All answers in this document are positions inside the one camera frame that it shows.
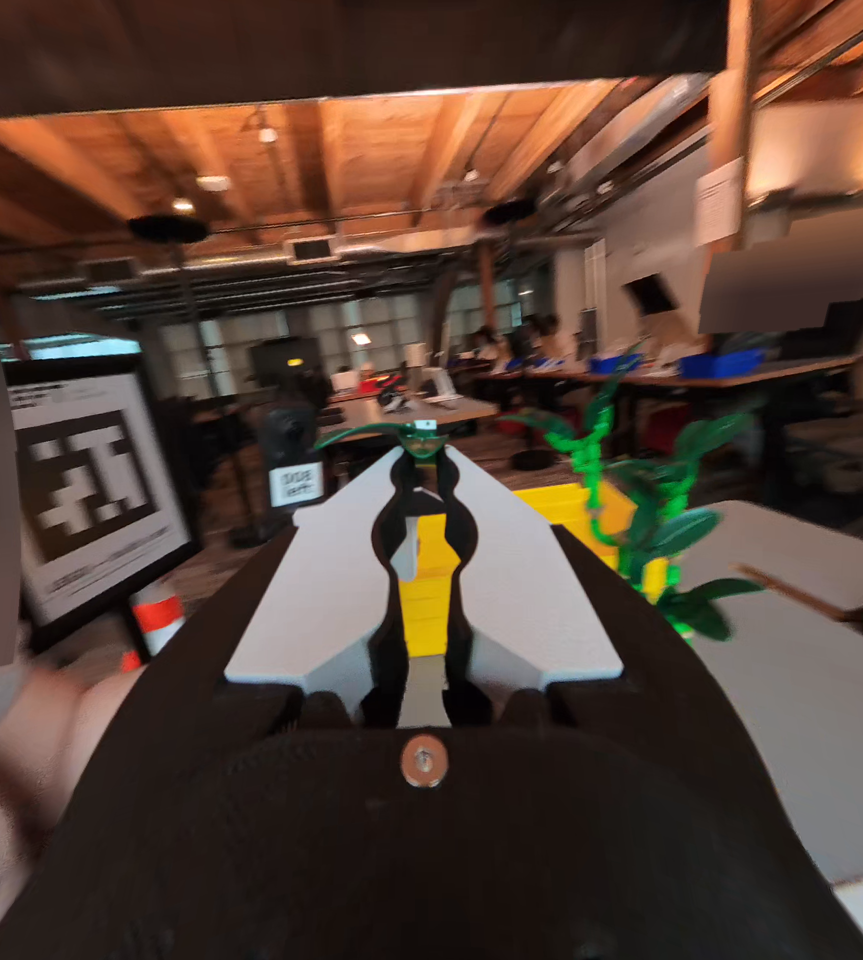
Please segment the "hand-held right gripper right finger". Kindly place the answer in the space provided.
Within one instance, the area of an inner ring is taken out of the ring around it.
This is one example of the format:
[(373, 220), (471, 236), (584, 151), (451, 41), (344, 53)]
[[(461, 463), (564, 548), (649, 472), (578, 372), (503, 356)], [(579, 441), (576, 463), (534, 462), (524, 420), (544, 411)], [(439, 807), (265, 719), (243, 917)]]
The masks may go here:
[(435, 459), (451, 576), (442, 701), (489, 725), (522, 690), (612, 681), (625, 666), (553, 525), (453, 447)]

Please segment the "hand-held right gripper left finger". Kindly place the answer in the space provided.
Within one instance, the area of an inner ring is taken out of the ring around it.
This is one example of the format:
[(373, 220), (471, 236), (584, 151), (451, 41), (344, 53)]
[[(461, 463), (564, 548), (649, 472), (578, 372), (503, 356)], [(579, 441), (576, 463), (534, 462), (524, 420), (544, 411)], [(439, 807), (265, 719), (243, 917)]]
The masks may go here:
[(295, 534), (228, 664), (237, 683), (336, 695), (353, 719), (395, 728), (409, 676), (399, 572), (410, 458), (400, 447), (319, 506)]

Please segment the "green lego bamboo plant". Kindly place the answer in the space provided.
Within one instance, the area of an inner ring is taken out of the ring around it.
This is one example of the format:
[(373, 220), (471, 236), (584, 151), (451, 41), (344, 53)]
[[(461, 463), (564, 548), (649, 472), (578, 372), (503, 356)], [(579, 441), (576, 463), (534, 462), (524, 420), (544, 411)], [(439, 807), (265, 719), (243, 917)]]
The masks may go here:
[[(539, 431), (547, 444), (566, 455), (586, 493), (586, 509), (594, 540), (616, 554), (617, 575), (649, 600), (685, 640), (698, 634), (712, 642), (729, 642), (734, 627), (722, 611), (726, 598), (759, 594), (764, 587), (743, 577), (724, 577), (690, 589), (680, 587), (679, 558), (708, 537), (723, 515), (712, 508), (689, 507), (703, 458), (734, 441), (752, 425), (747, 410), (686, 426), (663, 460), (606, 460), (604, 443), (615, 419), (615, 398), (623, 378), (636, 364), (637, 347), (617, 357), (614, 369), (586, 408), (584, 433), (558, 414), (525, 410), (510, 422)], [(617, 480), (632, 503), (630, 520), (617, 533), (603, 527), (603, 492)]]

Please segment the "small green lego leaf piece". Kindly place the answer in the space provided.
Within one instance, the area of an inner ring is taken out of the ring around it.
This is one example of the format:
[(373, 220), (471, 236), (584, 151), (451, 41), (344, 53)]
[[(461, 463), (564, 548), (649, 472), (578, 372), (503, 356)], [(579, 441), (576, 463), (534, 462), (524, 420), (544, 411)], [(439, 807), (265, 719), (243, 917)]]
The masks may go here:
[(392, 436), (397, 444), (416, 462), (425, 463), (435, 460), (438, 452), (445, 447), (447, 438), (438, 432), (438, 421), (432, 418), (419, 418), (408, 422), (381, 421), (368, 423), (339, 432), (331, 432), (315, 443), (317, 450), (332, 445), (373, 435)]

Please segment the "person's left hand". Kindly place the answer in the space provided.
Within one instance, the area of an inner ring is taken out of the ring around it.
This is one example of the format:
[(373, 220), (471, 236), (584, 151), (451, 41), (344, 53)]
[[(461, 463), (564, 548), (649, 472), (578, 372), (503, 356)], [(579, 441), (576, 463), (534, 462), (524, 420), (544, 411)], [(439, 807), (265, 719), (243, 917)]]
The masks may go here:
[(140, 666), (85, 687), (67, 670), (0, 666), (0, 800), (29, 838), (54, 831), (109, 724), (146, 671)]

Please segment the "yellow plastic bin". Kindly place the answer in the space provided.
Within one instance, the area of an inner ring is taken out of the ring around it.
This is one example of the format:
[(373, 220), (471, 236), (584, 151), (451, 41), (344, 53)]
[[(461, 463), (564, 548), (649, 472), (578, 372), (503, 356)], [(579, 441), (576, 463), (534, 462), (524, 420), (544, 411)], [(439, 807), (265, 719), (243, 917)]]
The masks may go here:
[[(618, 548), (597, 538), (587, 510), (588, 492), (578, 483), (514, 492), (550, 524), (563, 526), (611, 570)], [(415, 577), (400, 581), (405, 642), (411, 658), (442, 655), (447, 643), (451, 580), (459, 560), (445, 538), (444, 510), (429, 493), (416, 492), (410, 508), (417, 521)]]

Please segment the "black stand with white label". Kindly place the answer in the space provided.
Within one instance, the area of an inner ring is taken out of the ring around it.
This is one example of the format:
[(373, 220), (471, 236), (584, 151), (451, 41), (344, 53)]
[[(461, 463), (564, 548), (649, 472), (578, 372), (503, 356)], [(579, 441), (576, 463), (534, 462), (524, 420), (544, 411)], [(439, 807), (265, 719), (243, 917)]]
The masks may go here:
[(319, 415), (332, 397), (315, 338), (265, 340), (251, 346), (248, 356), (257, 384), (248, 407), (257, 413), (263, 500), (257, 517), (229, 534), (236, 548), (263, 545), (297, 508), (324, 498), (324, 467), (316, 442)]

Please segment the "white table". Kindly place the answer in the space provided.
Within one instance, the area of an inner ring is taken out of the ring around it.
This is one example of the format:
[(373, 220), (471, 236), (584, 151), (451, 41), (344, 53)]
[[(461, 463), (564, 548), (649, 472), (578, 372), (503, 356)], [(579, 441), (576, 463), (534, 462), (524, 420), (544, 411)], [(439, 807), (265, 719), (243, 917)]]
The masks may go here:
[(415, 422), (435, 422), (439, 436), (453, 432), (457, 426), (494, 419), (500, 413), (497, 404), (460, 395), (445, 401), (427, 402), (409, 397), (400, 410), (389, 412), (381, 406), (375, 395), (365, 398), (341, 399), (329, 410), (338, 410), (342, 422), (319, 426), (316, 448), (341, 446), (370, 440), (396, 442), (399, 435)]

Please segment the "long wood-edged desk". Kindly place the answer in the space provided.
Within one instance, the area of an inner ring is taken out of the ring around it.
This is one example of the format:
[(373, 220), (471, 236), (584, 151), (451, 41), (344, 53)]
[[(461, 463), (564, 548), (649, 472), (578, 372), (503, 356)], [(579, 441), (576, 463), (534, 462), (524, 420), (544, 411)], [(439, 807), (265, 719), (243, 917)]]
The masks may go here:
[[(652, 374), (641, 370), (634, 370), (625, 375), (620, 386), (635, 388), (641, 391), (648, 389), (668, 390), (734, 390), (751, 385), (759, 385), (777, 380), (798, 380), (812, 378), (825, 374), (836, 375), (851, 370), (863, 362), (863, 354), (831, 358), (812, 359), (809, 361), (775, 361), (765, 362), (756, 369), (741, 375), (718, 378), (689, 378), (680, 374), (665, 375)], [(577, 368), (514, 370), (504, 373), (476, 373), (474, 381), (497, 382), (498, 384), (512, 384), (518, 386), (527, 381), (549, 381), (551, 383), (577, 383), (582, 386), (598, 386), (604, 384), (609, 373), (589, 373)]]

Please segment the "tilted black monitor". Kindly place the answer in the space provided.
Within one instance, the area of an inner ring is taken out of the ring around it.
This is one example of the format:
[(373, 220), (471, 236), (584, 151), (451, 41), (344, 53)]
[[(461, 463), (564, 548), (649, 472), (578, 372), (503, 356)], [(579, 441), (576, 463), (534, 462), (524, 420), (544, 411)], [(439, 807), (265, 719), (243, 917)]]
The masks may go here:
[(675, 312), (679, 303), (660, 273), (630, 280), (621, 285), (641, 318)]

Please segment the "white paper notice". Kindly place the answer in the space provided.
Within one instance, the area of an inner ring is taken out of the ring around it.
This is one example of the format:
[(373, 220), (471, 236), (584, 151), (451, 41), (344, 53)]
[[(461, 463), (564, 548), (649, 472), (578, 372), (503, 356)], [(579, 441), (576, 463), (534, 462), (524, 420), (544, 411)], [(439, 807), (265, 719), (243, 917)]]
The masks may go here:
[(738, 157), (696, 181), (693, 219), (696, 246), (714, 244), (739, 233), (745, 170), (745, 160)]

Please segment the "wooden column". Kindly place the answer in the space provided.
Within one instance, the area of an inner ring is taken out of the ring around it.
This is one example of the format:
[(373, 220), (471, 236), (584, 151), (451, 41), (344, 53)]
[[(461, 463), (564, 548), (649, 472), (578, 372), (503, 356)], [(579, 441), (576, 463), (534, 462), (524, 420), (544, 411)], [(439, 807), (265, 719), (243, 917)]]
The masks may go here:
[(753, 100), (756, 90), (763, 24), (760, 1), (728, 4), (728, 36), (725, 69), (709, 88), (711, 172), (736, 165), (737, 230), (706, 246), (709, 256), (741, 249), (745, 242), (746, 189), (748, 186)]

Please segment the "orange white striped post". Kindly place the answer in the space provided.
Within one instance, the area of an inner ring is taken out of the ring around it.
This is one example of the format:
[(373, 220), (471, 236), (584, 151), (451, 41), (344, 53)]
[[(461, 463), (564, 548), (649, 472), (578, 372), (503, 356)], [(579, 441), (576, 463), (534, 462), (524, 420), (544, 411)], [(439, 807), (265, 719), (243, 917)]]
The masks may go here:
[(134, 633), (132, 649), (123, 654), (120, 670), (138, 670), (162, 652), (185, 624), (185, 611), (174, 584), (157, 580), (129, 599), (126, 625)]

